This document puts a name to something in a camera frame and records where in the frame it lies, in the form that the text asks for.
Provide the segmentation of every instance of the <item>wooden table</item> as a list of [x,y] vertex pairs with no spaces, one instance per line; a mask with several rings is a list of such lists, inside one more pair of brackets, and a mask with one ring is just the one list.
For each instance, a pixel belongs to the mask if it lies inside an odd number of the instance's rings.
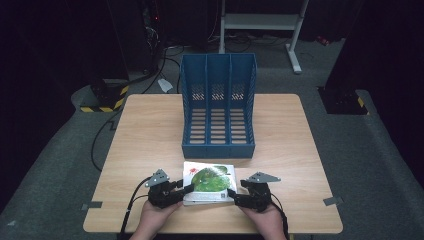
[[[88,210],[87,232],[119,232],[135,187],[162,168],[171,181],[182,178],[184,157],[181,95],[131,95],[119,121]],[[289,233],[339,233],[343,229],[302,104],[294,94],[256,94],[253,114],[256,148],[252,159],[189,159],[236,167],[240,179],[264,172],[280,177],[269,183],[288,217]],[[142,187],[138,195],[147,194]],[[133,232],[146,198],[135,202],[127,225]],[[257,233],[251,221],[231,203],[179,208],[161,233]]]

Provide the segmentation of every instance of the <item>white metal shelf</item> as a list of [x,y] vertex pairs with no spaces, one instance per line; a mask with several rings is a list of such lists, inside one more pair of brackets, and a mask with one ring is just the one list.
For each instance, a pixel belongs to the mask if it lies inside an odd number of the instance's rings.
[[222,0],[221,32],[219,53],[225,53],[225,30],[226,29],[260,29],[260,30],[292,30],[291,42],[286,44],[288,56],[293,66],[293,71],[300,74],[299,61],[294,48],[305,17],[309,0],[303,0],[299,14],[233,14],[225,13],[225,0]]
[[225,29],[294,30],[298,15],[226,14]]

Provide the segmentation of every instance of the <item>shelf leg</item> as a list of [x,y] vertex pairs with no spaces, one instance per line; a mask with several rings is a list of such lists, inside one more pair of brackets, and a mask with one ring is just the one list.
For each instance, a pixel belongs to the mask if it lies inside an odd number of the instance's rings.
[[225,0],[222,0],[221,31],[219,36],[219,53],[225,53]]
[[302,4],[302,8],[300,9],[299,17],[296,21],[296,26],[294,29],[293,37],[291,43],[286,44],[287,53],[290,58],[290,62],[293,66],[293,71],[296,74],[302,73],[302,69],[300,68],[299,61],[297,60],[296,54],[294,52],[294,48],[296,47],[297,39],[299,38],[300,29],[302,28],[303,19],[305,18],[306,8],[308,7],[309,0],[304,0]]

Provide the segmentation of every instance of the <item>metal bracket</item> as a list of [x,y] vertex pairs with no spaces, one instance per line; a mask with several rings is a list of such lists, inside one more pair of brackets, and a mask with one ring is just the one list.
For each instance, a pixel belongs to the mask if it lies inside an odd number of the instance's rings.
[[158,169],[155,173],[153,173],[153,176],[144,186],[146,188],[153,187],[155,185],[164,183],[168,180],[169,180],[168,175],[166,175],[166,173],[162,169]]
[[246,181],[251,183],[279,182],[281,181],[281,178],[274,177],[266,173],[257,172],[246,179]]

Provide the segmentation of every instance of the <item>gray carpet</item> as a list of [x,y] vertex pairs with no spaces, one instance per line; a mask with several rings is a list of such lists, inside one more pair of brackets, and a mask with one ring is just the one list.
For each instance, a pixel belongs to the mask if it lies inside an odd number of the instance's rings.
[[[330,187],[342,197],[338,206],[344,225],[337,235],[314,235],[314,239],[424,239],[424,193],[401,158],[382,124],[378,110],[366,91],[358,94],[370,115],[328,115],[317,86],[324,86],[343,42],[322,46],[298,42],[296,53],[303,73],[293,74],[284,46],[253,44],[256,53],[257,93],[295,93],[300,96]],[[232,50],[245,46],[228,44]],[[182,48],[167,51],[180,61]],[[184,53],[196,52],[184,48]],[[163,71],[176,93],[179,69],[166,61]],[[129,88],[140,94],[153,80]],[[73,95],[78,109],[88,87]],[[146,94],[164,94],[154,83]],[[92,142],[113,113],[82,113],[57,132],[28,172],[0,217],[1,239],[116,239],[115,234],[83,230],[86,211],[100,176],[90,160]],[[115,125],[119,115],[114,118]],[[113,139],[110,124],[97,138],[94,158],[101,167]],[[295,235],[295,239],[310,239]],[[200,236],[196,239],[208,239]]]

